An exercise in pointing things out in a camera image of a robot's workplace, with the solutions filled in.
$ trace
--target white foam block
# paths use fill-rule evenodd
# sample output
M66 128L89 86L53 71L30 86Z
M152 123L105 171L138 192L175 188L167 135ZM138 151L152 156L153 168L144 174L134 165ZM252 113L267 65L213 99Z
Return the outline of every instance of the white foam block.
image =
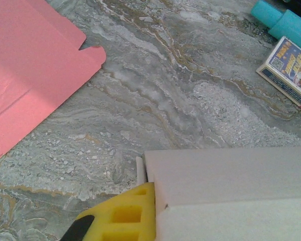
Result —
M147 151L157 240L301 241L301 147Z

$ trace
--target sponge hole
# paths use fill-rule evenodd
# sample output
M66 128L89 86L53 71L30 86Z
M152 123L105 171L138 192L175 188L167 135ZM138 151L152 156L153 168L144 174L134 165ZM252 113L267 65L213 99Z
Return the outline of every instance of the sponge hole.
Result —
M142 190L139 190L136 195L146 195L147 191L146 189L142 189Z
M114 210L113 223L140 222L142 208L140 206L123 206Z
M138 232L110 232L104 233L102 241L138 241Z

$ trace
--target cardboard box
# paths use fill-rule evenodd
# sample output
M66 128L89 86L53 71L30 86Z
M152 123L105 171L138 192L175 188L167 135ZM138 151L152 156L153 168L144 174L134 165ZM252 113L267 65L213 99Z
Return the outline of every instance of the cardboard box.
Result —
M282 37L256 72L301 108L301 48L295 43Z
M144 160L156 241L301 241L301 147L146 151Z

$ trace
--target marble veining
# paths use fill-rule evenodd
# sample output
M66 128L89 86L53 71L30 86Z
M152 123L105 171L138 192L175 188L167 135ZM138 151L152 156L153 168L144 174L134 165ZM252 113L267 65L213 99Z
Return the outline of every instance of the marble veining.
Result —
M255 73L275 39L250 16L254 0L48 3L107 60L0 160L0 240L57 240L101 193L135 185L144 150L301 146L301 110ZM86 203L69 214L69 197ZM33 224L16 225L31 208Z

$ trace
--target pink paper sheet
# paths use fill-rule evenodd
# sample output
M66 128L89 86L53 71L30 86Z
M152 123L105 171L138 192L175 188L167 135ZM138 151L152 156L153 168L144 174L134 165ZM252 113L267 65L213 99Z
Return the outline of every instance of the pink paper sheet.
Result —
M0 0L0 157L101 68L85 39L45 0Z

